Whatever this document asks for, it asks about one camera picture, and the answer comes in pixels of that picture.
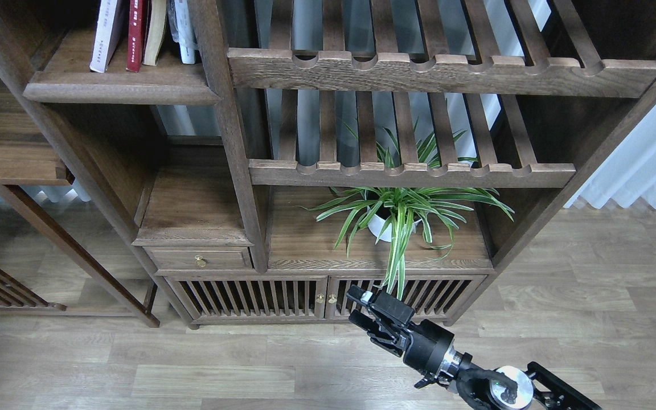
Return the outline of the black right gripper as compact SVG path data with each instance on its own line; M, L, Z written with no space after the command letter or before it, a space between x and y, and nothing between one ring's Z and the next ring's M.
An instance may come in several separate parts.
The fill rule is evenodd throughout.
M376 320L354 309L349 321L366 331L375 345L418 371L425 379L453 378L462 355L453 347L454 334L427 319L411 322L415 311L390 293L372 293L351 285L348 299L369 311Z

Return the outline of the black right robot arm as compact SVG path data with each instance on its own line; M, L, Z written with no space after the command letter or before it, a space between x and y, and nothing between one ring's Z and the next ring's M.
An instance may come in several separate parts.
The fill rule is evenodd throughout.
M453 347L454 334L427 319L412 322L414 310L388 293L353 285L348 297L366 313L351 312L350 322L370 340L418 371L416 388L439 384L474 409L526 409L537 400L546 409L597 409L598 405L537 362L526 371L513 366L487 370Z

